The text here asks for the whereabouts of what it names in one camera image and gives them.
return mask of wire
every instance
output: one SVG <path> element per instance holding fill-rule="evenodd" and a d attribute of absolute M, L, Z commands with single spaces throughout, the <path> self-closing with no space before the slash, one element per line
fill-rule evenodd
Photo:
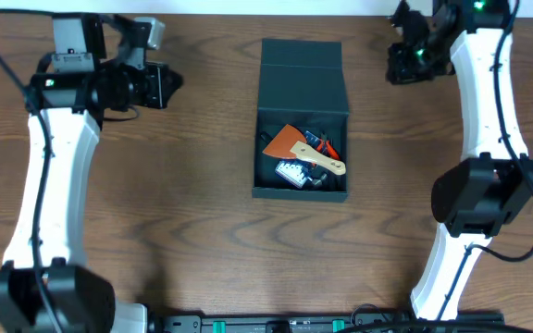
<path fill-rule="evenodd" d="M 48 17 L 53 16 L 52 12 L 36 11 L 36 10 L 22 10 L 22 9 L 0 9 L 0 14 L 31 14 L 31 15 L 48 16 Z M 34 217 L 32 219 L 32 233 L 31 233 L 32 261 L 34 263 L 34 275 L 36 279 L 36 286 L 38 287 L 38 291 L 41 295 L 41 299 L 43 300 L 43 306 L 46 309 L 46 312 L 48 313 L 48 316 L 53 324 L 55 332 L 62 333 L 63 329 L 61 328 L 59 319 L 56 316 L 56 312 L 53 307 L 53 303 L 51 301 L 51 296 L 48 293 L 48 290 L 46 289 L 43 283 L 43 264 L 42 264 L 41 253 L 40 253 L 40 244 L 41 244 L 41 239 L 39 235 L 40 219 L 41 219 L 41 211 L 43 209 L 44 189 L 46 187 L 46 179 L 48 178 L 48 169 L 49 169 L 49 165 L 51 162 L 51 155 L 52 155 L 51 138 L 49 135 L 48 128 L 46 127 L 46 123 L 44 122 L 43 116 L 40 113 L 40 110 L 36 109 L 36 104 L 34 103 L 34 101 L 32 101 L 30 95 L 24 88 L 18 76 L 7 65 L 6 61 L 1 56 L 0 56 L 0 66 L 4 70 L 4 72 L 7 74 L 7 76 L 14 82 L 14 84 L 16 84 L 18 89 L 21 91 L 22 95 L 24 96 L 26 100 L 26 104 L 28 105 L 28 108 L 30 109 L 31 114 L 38 118 L 38 122 L 40 123 L 41 128 L 43 130 L 43 136 L 44 136 L 43 171 L 41 174 L 40 183 L 38 185 L 38 193 L 36 194 L 36 203 L 34 205 Z"/>
<path fill-rule="evenodd" d="M 501 67 L 501 51 L 503 49 L 503 45 L 505 44 L 505 40 L 507 39 L 507 36 L 513 31 L 514 29 L 514 22 L 515 18 L 517 17 L 517 11 L 519 10 L 521 0 L 515 1 L 515 7 L 514 11 L 511 15 L 511 18 L 509 19 L 509 22 L 507 23 L 507 26 L 503 30 L 503 34 L 501 36 L 501 39 L 499 40 L 497 44 L 497 51 L 495 52 L 495 59 L 494 64 L 492 67 L 493 72 L 493 83 L 494 83 L 494 90 L 495 90 L 495 104 L 497 106 L 497 117 L 499 118 L 499 127 L 501 130 L 502 135 L 502 142 L 505 145 L 505 148 L 507 149 L 507 152 L 511 156 L 511 159 L 514 161 L 515 167 L 519 170 L 519 172 L 522 175 L 522 178 L 524 182 L 527 185 L 527 188 L 529 189 L 532 197 L 533 197 L 533 182 L 532 179 L 530 179 L 529 175 L 527 174 L 526 170 L 522 166 L 519 157 L 517 156 L 514 148 L 512 147 L 510 141 L 509 141 L 509 134 L 507 133 L 507 128 L 505 125 L 505 117 L 503 115 L 503 108 L 502 108 L 502 102 L 501 102 L 501 87 L 499 85 L 499 68 Z M 455 278 L 453 279 L 452 286 L 450 287 L 450 290 L 448 294 L 445 296 L 445 301 L 440 309 L 440 314 L 438 315 L 438 320 L 441 319 L 443 316 L 443 313 L 445 311 L 445 308 L 447 307 L 447 304 L 449 303 L 450 299 L 452 298 L 453 292 L 455 290 L 455 286 L 458 284 L 458 280 L 460 279 L 460 275 L 462 274 L 462 271 L 464 269 L 464 266 L 466 264 L 466 261 L 468 260 L 468 257 L 472 253 L 472 250 L 479 249 L 485 253 L 488 253 L 497 259 L 503 260 L 504 262 L 508 263 L 521 263 L 523 261 L 526 261 L 527 259 L 531 258 L 533 256 L 533 245 L 531 249 L 518 257 L 511 257 L 507 256 L 501 253 L 497 253 L 496 251 L 493 251 L 492 249 L 478 245 L 478 244 L 471 244 L 466 247 L 464 258 L 462 259 L 462 263 L 460 264 L 460 267 L 458 268 L 458 272 L 455 275 Z"/>
<path fill-rule="evenodd" d="M 397 323 L 373 323 L 365 325 L 357 325 L 354 327 L 348 327 L 337 331 L 336 333 L 354 333 L 364 332 L 373 329 L 408 329 L 408 328 L 456 328 L 456 329 L 474 329 L 485 330 L 487 332 L 496 333 L 533 333 L 533 330 L 511 327 L 503 324 L 484 323 L 484 322 L 457 322 L 457 321 L 427 321 L 427 320 L 414 320 L 403 321 Z"/>
<path fill-rule="evenodd" d="M 138 110 L 135 106 L 133 106 L 133 105 L 129 105 L 128 109 L 133 110 L 133 112 L 135 112 L 135 116 L 133 116 L 133 117 L 128 117 L 128 118 L 105 117 L 105 118 L 104 118 L 104 121 L 123 122 L 123 121 L 135 120 L 135 119 L 137 119 L 137 118 L 141 115 L 141 113 L 139 112 L 139 110 Z"/>
<path fill-rule="evenodd" d="M 38 65 L 36 66 L 36 72 L 37 73 L 46 73 L 46 70 L 51 65 L 51 62 L 53 61 L 53 55 L 55 52 L 47 52 L 44 54 L 41 59 L 38 61 Z"/>
<path fill-rule="evenodd" d="M 365 303 L 365 304 L 361 304 L 361 305 L 357 306 L 357 308 L 353 311 L 353 313 L 351 314 L 351 324 L 355 325 L 355 315 L 357 315 L 357 311 L 359 311 L 359 310 L 361 310 L 363 308 L 366 308 L 366 307 L 370 307 L 370 308 L 376 309 L 376 311 L 378 311 L 378 313 L 382 317 L 384 317 L 385 321 L 390 322 L 388 317 L 384 313 L 382 313 L 381 310 L 379 310 L 379 308 L 375 304 Z"/>

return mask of box lid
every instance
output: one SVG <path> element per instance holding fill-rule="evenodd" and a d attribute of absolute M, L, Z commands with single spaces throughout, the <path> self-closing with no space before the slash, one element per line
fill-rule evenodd
<path fill-rule="evenodd" d="M 341 43 L 263 40 L 260 112 L 349 113 Z"/>

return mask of green connector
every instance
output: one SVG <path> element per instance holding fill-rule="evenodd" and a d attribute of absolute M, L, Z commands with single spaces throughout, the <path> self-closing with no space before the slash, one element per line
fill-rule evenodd
<path fill-rule="evenodd" d="M 213 333 L 226 333 L 226 322 L 213 322 Z"/>
<path fill-rule="evenodd" d="M 332 321 L 332 331 L 338 332 L 340 330 L 344 329 L 344 320 L 336 319 Z"/>

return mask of orange scraper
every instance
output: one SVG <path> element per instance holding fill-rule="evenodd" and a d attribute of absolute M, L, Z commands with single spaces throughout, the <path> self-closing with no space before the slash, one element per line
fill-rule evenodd
<path fill-rule="evenodd" d="M 268 144 L 263 154 L 276 158 L 297 158 L 305 162 L 316 163 L 339 176 L 347 173 L 347 168 L 343 162 L 317 152 L 316 149 L 307 144 L 304 135 L 291 125 L 285 125 L 275 139 Z"/>

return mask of small electronic part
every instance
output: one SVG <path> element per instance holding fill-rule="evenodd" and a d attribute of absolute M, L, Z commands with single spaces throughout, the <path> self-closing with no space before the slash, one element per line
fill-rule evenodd
<path fill-rule="evenodd" d="M 298 189 L 310 179 L 308 166 L 300 161 L 282 160 L 275 168 L 275 172 Z"/>
<path fill-rule="evenodd" d="M 325 172 L 319 178 L 309 178 L 309 179 L 310 181 L 312 181 L 312 187 L 314 189 L 319 189 L 322 187 L 322 185 L 324 185 L 324 182 L 326 181 L 327 178 L 328 178 L 328 172 Z"/>

